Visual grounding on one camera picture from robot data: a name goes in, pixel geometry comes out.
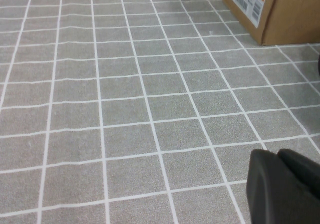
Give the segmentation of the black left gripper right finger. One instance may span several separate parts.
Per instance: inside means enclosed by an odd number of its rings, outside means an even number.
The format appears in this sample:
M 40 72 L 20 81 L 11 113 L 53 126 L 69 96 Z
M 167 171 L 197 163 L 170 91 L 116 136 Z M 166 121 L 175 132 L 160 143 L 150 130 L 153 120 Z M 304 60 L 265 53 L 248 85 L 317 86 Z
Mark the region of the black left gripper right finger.
M 280 149 L 277 156 L 317 199 L 320 199 L 320 165 L 291 149 Z

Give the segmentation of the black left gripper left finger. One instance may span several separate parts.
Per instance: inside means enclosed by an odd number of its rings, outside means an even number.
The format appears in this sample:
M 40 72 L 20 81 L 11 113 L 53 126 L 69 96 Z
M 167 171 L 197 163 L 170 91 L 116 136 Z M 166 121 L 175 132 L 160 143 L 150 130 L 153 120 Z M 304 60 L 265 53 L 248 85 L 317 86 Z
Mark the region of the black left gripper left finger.
M 253 224 L 318 224 L 320 200 L 267 150 L 250 154 L 246 196 Z

